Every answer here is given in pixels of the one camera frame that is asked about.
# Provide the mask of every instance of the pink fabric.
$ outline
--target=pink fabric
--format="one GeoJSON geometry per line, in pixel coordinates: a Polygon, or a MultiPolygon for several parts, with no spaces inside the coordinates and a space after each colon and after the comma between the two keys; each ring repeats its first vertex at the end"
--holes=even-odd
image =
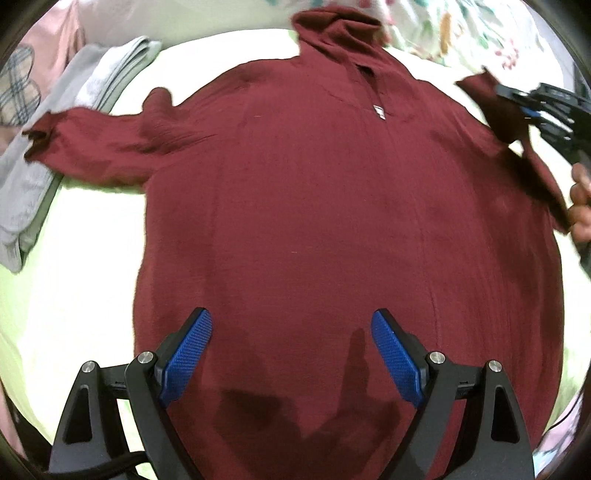
{"type": "MultiPolygon", "coordinates": [[[[30,55],[25,52],[25,60],[20,63],[19,73],[25,82],[22,84],[22,94],[27,99],[35,101],[39,98],[42,101],[83,45],[84,35],[78,21],[78,0],[59,1],[33,25],[17,47],[17,50],[32,50],[30,55]]],[[[0,77],[1,90],[6,89],[7,81],[8,75],[4,79],[0,77]]],[[[10,100],[0,95],[0,155],[22,127],[22,124],[7,125],[7,118],[12,115],[3,114],[6,113],[3,111],[11,108],[10,103],[10,100]]]]}
{"type": "Polygon", "coordinates": [[[582,396],[576,395],[564,409],[560,417],[554,422],[555,427],[549,430],[538,445],[539,452],[553,452],[556,455],[566,450],[574,439],[577,422],[581,412],[582,396]]]}
{"type": "Polygon", "coordinates": [[[11,445],[16,452],[21,455],[25,456],[25,452],[22,448],[21,441],[18,438],[17,431],[14,427],[14,423],[12,422],[12,418],[10,416],[10,412],[8,411],[8,406],[6,404],[6,399],[4,398],[4,393],[2,392],[2,385],[0,384],[0,432],[4,435],[8,443],[11,445]]]}

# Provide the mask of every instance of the maroon hoodie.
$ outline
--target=maroon hoodie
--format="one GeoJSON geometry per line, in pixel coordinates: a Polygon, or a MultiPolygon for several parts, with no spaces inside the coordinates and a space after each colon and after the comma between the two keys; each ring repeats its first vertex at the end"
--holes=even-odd
{"type": "Polygon", "coordinates": [[[30,132],[29,160],[145,189],[137,351],[212,312],[170,407],[184,444],[207,480],[375,480],[414,414],[371,341],[381,307],[453,361],[499,360],[536,444],[561,373],[553,226],[568,225],[519,109],[488,74],[462,83],[495,136],[357,11],[294,26],[300,56],[240,65],[179,106],[160,88],[139,115],[74,108],[30,132]]]}

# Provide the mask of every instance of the sleeve cuff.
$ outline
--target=sleeve cuff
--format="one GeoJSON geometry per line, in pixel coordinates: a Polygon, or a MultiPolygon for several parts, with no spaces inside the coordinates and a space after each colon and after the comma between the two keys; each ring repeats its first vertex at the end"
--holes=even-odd
{"type": "Polygon", "coordinates": [[[25,160],[35,160],[35,156],[44,151],[53,136],[54,128],[59,121],[64,117],[65,112],[62,113],[45,113],[35,124],[23,130],[22,134],[32,140],[33,143],[25,152],[25,160]]]}

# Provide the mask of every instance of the metal screw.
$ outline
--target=metal screw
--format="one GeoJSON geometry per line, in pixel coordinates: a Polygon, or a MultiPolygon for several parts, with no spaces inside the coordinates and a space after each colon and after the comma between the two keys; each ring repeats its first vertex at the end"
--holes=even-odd
{"type": "Polygon", "coordinates": [[[431,362],[438,365],[445,361],[445,355],[443,355],[441,352],[431,352],[429,354],[429,358],[431,359],[431,362]]]}
{"type": "Polygon", "coordinates": [[[488,368],[490,368],[493,372],[500,372],[501,370],[503,370],[503,366],[501,365],[501,363],[497,362],[496,360],[491,360],[490,362],[488,362],[488,368]]]}
{"type": "Polygon", "coordinates": [[[141,352],[138,355],[138,362],[141,364],[149,364],[154,359],[152,352],[141,352]]]}
{"type": "Polygon", "coordinates": [[[92,372],[95,369],[96,363],[94,362],[86,362],[84,365],[82,365],[82,371],[87,374],[92,372]]]}

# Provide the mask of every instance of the blue gripper pad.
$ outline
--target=blue gripper pad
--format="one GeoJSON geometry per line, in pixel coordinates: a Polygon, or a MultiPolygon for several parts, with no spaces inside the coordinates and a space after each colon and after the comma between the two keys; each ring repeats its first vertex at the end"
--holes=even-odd
{"type": "MultiPolygon", "coordinates": [[[[176,335],[182,335],[183,330],[181,329],[176,335]]],[[[193,371],[212,336],[212,330],[210,313],[205,309],[201,309],[199,316],[189,326],[184,338],[179,339],[178,348],[171,355],[162,371],[160,402],[164,408],[183,395],[193,371]]]]}
{"type": "Polygon", "coordinates": [[[537,118],[539,116],[542,116],[541,113],[532,110],[531,108],[527,108],[527,107],[521,107],[521,111],[524,113],[525,116],[528,116],[530,118],[537,118]]]}
{"type": "Polygon", "coordinates": [[[419,408],[424,400],[420,372],[380,311],[372,317],[371,333],[402,398],[419,408]]]}

